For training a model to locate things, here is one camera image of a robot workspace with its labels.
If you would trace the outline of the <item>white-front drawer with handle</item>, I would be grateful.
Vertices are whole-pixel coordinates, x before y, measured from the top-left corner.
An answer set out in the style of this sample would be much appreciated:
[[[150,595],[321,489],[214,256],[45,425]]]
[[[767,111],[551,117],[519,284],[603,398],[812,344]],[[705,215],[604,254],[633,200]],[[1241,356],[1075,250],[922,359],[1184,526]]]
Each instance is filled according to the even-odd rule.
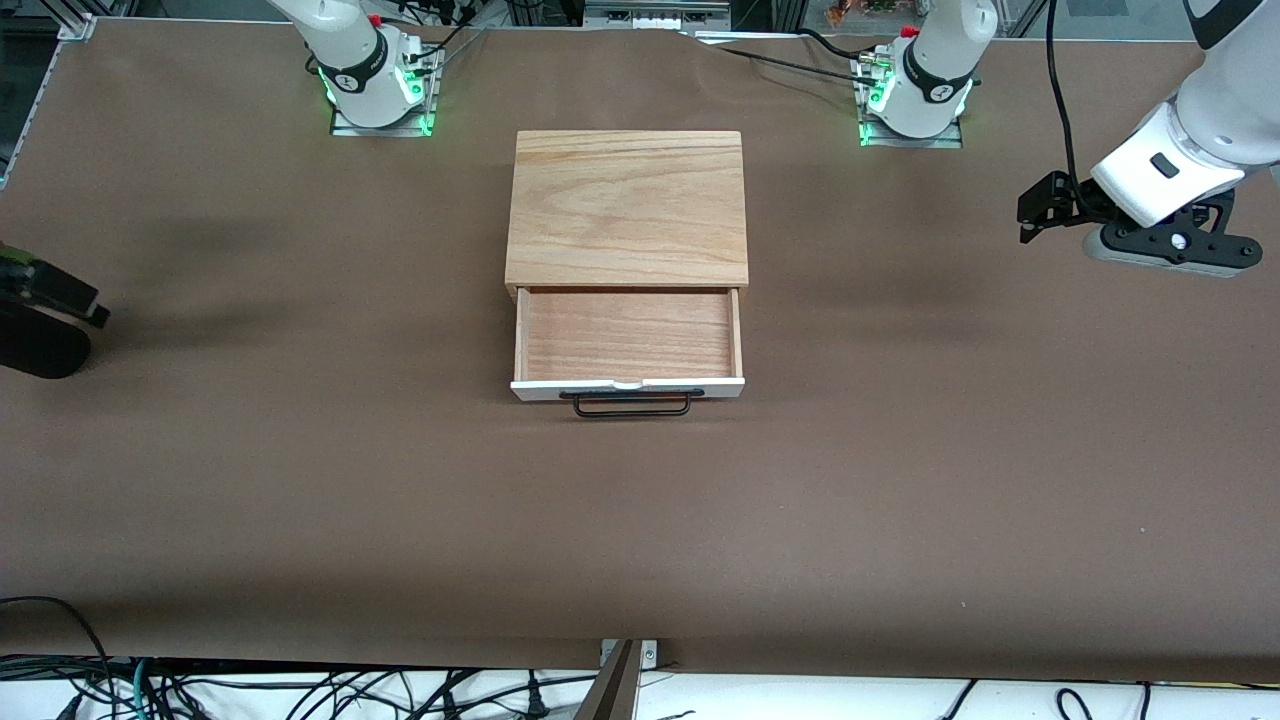
[[[736,398],[742,368],[736,288],[520,287],[513,393]]]

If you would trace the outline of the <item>black metal drawer handle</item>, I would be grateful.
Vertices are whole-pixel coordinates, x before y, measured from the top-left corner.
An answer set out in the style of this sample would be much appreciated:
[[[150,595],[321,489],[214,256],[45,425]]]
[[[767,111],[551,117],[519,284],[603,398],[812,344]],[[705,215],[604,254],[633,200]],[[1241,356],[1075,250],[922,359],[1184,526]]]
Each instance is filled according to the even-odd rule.
[[[559,400],[571,404],[573,414],[590,420],[612,420],[630,418],[685,416],[692,409],[696,398],[703,398],[703,389],[684,391],[591,391],[562,392]]]

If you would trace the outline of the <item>light wooden drawer cabinet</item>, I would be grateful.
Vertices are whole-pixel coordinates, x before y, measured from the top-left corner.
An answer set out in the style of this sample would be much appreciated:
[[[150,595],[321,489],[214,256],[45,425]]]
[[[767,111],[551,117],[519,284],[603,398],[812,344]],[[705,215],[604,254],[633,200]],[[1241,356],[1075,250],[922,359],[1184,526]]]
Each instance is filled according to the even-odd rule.
[[[746,288],[742,136],[520,131],[504,282],[509,292]]]

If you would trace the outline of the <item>black cylindrical object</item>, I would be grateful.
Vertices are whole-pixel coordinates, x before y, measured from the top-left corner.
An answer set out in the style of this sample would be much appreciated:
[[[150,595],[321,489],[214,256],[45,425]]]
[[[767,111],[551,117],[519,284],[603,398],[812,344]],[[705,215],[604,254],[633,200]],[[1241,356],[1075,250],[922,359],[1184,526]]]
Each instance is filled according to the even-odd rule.
[[[77,373],[90,354],[91,340],[79,327],[0,299],[0,366],[61,379]]]

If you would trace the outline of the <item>grey background device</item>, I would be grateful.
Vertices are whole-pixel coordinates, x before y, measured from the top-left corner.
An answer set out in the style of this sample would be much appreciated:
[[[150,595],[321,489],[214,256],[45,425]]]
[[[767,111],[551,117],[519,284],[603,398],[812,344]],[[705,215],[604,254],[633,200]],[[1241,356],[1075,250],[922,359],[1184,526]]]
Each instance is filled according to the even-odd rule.
[[[672,29],[728,32],[730,0],[584,0],[588,29]]]

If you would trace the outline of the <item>brown table cover sheet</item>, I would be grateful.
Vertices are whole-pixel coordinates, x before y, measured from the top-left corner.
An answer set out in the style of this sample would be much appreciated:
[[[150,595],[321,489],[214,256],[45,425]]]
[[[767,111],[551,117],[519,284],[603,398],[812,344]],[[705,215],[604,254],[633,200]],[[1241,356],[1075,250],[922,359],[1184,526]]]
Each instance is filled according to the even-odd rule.
[[[0,594],[120,655],[1280,682],[1280,188],[1217,279],[1020,245],[1062,160],[1039,44],[957,151],[663,32],[458,41],[430,138],[338,138],[288,24],[59,54],[0,241],[111,320],[0,370]],[[742,136],[746,387],[584,420],[508,388],[521,129]]]

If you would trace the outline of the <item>aluminium frame profile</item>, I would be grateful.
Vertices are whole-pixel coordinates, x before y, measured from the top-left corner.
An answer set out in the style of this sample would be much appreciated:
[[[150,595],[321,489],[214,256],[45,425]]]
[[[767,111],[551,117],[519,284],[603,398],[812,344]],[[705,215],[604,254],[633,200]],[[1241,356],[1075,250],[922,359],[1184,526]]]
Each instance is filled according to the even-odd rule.
[[[86,38],[87,0],[0,0],[0,191],[10,184],[63,44]]]

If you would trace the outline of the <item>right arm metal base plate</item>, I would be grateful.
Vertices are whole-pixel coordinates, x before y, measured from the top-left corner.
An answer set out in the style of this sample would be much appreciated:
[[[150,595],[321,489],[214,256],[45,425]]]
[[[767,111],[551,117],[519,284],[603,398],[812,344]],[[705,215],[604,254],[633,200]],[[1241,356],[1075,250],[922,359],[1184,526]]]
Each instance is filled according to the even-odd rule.
[[[394,70],[385,70],[387,79],[378,88],[367,87],[364,94],[344,94],[324,78],[326,100],[332,105],[334,136],[351,137],[429,137],[434,132],[436,105],[440,94],[445,55],[430,53],[421,59],[408,55],[410,63],[399,63]],[[360,124],[347,114],[355,109],[360,119],[389,119],[393,110],[403,114],[383,126]]]

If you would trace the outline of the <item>small silver edge bracket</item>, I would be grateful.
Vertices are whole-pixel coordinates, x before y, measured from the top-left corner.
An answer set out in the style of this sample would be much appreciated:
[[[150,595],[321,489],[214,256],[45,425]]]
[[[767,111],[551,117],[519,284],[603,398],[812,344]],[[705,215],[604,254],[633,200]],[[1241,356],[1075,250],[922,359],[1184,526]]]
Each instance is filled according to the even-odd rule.
[[[600,669],[603,669],[607,665],[607,662],[609,661],[609,656],[612,655],[612,651],[618,643],[620,643],[618,639],[603,639],[600,642],[600,653],[598,662]],[[635,641],[634,646],[639,648],[639,653],[641,657],[640,669],[643,671],[655,670],[658,666],[658,641],[654,639]]]

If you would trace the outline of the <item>brown slanted post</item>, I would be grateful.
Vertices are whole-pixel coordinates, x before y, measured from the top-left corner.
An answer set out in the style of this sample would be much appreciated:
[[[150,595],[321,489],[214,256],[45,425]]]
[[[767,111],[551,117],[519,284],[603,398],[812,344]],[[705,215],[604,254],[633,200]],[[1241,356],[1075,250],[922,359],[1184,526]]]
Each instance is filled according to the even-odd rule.
[[[643,670],[636,639],[620,639],[572,720],[634,720]]]

